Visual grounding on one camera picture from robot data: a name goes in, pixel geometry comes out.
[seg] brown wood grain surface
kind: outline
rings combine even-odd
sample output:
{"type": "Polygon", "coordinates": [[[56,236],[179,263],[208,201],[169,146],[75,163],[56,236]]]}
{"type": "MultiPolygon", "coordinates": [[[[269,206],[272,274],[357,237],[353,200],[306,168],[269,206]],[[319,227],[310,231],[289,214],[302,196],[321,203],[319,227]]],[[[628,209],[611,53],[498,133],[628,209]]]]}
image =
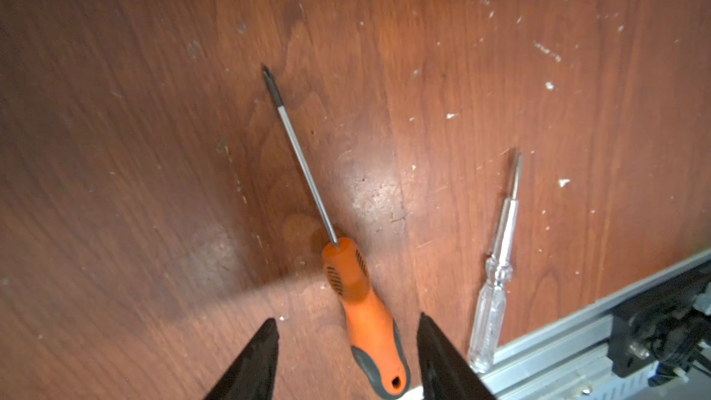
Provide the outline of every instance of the brown wood grain surface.
{"type": "Polygon", "coordinates": [[[0,0],[0,30],[3,399],[201,399],[270,316],[276,399],[375,398],[262,63],[415,384],[421,310],[467,349],[514,150],[503,342],[711,244],[711,0],[0,0]]]}

